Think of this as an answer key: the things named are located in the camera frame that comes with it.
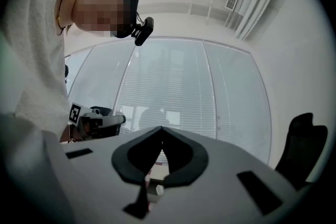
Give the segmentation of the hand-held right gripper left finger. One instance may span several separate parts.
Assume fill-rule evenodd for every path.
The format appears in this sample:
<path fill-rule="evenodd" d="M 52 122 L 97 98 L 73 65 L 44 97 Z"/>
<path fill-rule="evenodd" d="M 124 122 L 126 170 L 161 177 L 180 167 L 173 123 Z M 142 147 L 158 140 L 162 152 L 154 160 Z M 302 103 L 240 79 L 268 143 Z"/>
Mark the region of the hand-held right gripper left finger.
<path fill-rule="evenodd" d="M 112 166 L 124 182 L 141 184 L 162 150 L 162 126 L 145 130 L 120 145 L 111 157 Z"/>

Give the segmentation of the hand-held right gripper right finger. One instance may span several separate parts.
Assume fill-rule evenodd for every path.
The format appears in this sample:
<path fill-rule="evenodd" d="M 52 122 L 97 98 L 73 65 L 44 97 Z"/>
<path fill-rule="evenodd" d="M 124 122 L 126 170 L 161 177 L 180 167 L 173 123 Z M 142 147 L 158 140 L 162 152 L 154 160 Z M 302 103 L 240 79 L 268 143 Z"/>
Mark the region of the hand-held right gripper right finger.
<path fill-rule="evenodd" d="M 202 144 L 166 127 L 162 129 L 162 139 L 169 165 L 169 174 L 163 181 L 165 188 L 188 186 L 205 172 L 209 156 Z"/>

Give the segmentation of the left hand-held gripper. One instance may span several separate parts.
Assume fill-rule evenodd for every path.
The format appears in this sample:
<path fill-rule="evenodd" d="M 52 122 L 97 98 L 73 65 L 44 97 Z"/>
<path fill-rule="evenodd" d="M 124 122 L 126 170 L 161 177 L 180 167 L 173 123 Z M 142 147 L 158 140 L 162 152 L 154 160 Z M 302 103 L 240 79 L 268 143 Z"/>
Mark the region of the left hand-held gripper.
<path fill-rule="evenodd" d="M 90 108 L 72 103 L 69 112 L 69 139 L 95 140 L 119 135 L 124 115 L 112 115 L 113 110 L 102 106 Z"/>

